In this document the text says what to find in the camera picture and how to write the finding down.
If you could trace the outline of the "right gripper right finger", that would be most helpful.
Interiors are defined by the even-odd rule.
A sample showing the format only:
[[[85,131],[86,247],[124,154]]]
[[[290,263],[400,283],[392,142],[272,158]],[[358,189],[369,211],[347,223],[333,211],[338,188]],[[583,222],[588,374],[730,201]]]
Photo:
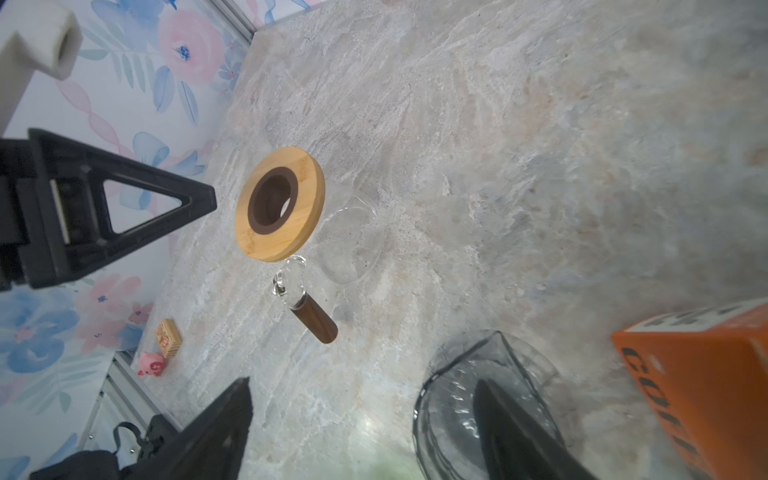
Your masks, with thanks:
[[[477,383],[473,409],[490,479],[594,477],[494,381]]]

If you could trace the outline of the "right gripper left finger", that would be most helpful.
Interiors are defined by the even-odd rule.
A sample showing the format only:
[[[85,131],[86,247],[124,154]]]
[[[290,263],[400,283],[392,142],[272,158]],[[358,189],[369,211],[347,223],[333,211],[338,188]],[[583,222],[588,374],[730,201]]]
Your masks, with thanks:
[[[124,479],[236,479],[253,405],[249,379],[225,389],[158,454],[123,470]]]

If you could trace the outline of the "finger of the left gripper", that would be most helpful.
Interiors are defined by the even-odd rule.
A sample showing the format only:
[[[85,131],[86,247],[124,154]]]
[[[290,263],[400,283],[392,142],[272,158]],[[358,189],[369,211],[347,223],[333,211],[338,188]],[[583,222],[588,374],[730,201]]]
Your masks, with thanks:
[[[175,198],[179,207],[116,232],[107,181]],[[1,288],[79,280],[215,211],[204,183],[41,129],[1,142]]]

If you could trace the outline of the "clear glass server wooden handle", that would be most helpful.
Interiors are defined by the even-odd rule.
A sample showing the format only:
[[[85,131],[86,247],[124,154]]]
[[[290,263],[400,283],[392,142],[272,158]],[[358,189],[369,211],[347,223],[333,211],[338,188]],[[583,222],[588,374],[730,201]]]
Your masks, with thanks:
[[[280,264],[272,293],[321,343],[334,342],[353,318],[347,289],[368,274],[384,249],[386,213],[358,189],[338,186],[326,197],[307,243]]]

